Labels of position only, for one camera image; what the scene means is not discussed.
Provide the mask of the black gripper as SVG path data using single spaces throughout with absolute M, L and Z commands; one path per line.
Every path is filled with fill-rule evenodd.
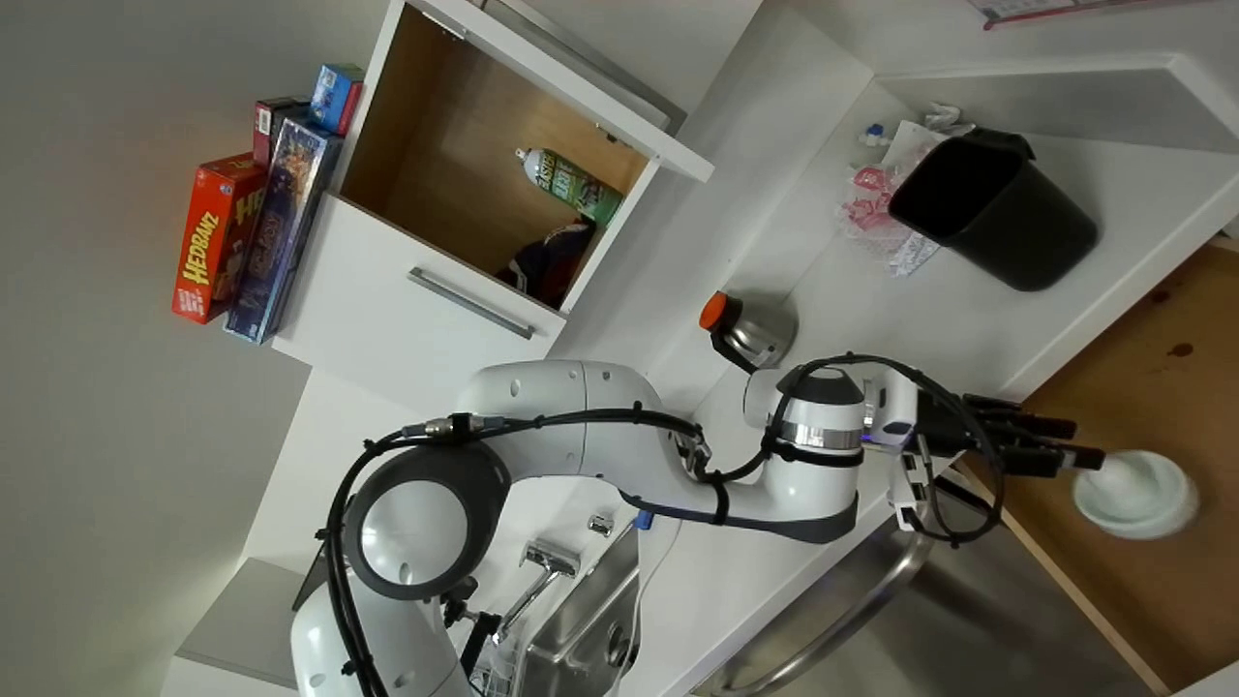
M 1019 413 L 1019 430 L 1029 437 L 1077 437 L 1071 420 L 1050 420 L 1050 413 Z M 1014 441 L 997 430 L 997 420 L 988 413 L 969 395 L 916 395 L 916 433 L 926 437 L 926 450 L 931 459 L 956 459 L 956 453 L 980 453 L 992 468 L 1004 475 L 1019 474 Z M 1057 447 L 1036 441 L 1029 447 L 1022 468 L 1024 474 L 1059 474 L 1059 468 L 1100 468 L 1106 460 L 1104 450 L 1091 447 Z

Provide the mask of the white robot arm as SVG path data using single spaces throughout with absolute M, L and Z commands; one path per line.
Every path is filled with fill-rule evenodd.
M 620 510 L 792 544 L 837 544 L 859 521 L 859 468 L 904 460 L 893 521 L 928 540 L 931 464 L 973 453 L 992 475 L 1053 475 L 1104 459 L 1066 420 L 956 395 L 890 355 L 845 354 L 770 384 L 757 447 L 721 468 L 703 430 L 669 413 L 623 363 L 524 359 L 473 376 L 465 407 L 361 447 L 293 601 L 296 697 L 465 697 L 473 656 L 450 645 L 518 484 L 597 492 Z

